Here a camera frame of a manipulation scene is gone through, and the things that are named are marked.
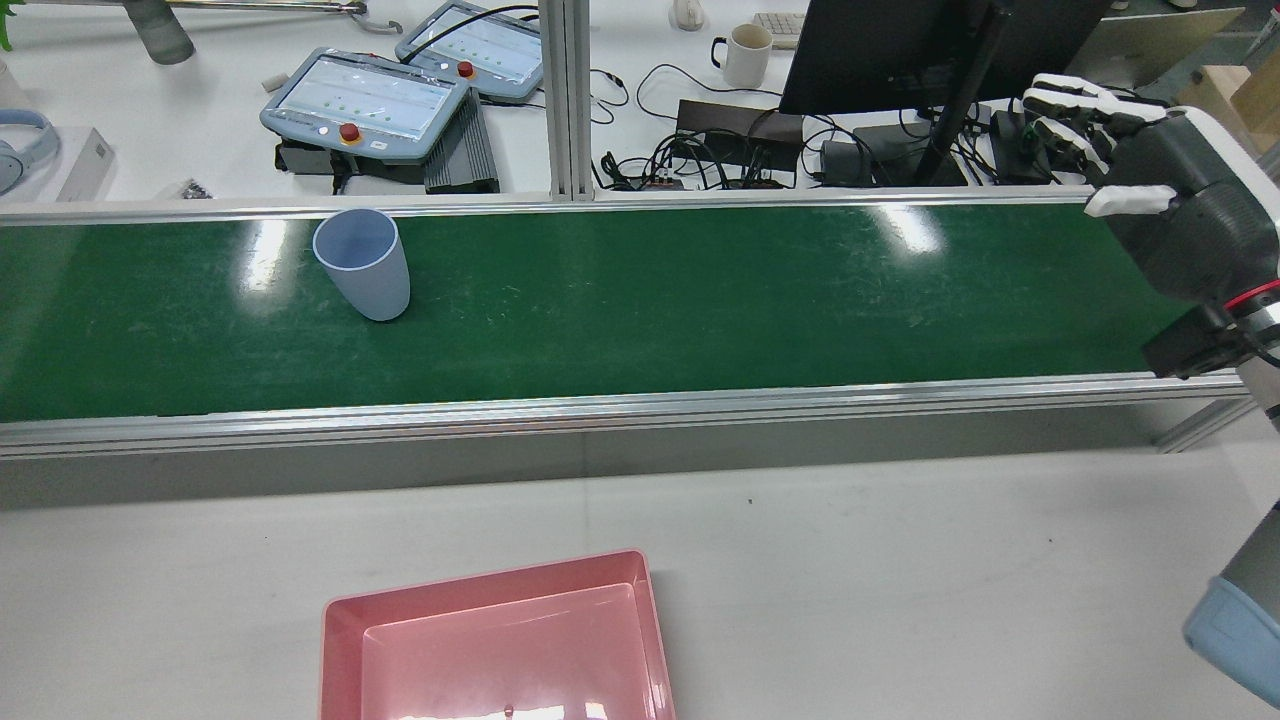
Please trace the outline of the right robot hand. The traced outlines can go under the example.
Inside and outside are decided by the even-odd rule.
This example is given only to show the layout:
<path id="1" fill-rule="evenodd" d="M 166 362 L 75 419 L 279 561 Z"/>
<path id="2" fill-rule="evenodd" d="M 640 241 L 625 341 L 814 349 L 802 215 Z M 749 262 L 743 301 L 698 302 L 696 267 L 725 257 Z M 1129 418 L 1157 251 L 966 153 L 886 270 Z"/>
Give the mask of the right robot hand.
<path id="1" fill-rule="evenodd" d="M 1229 311 L 1277 292 L 1277 186 L 1207 111 L 1052 73 L 1033 78 L 1021 105 L 1076 154 L 1092 188 L 1085 214 L 1157 292 Z"/>

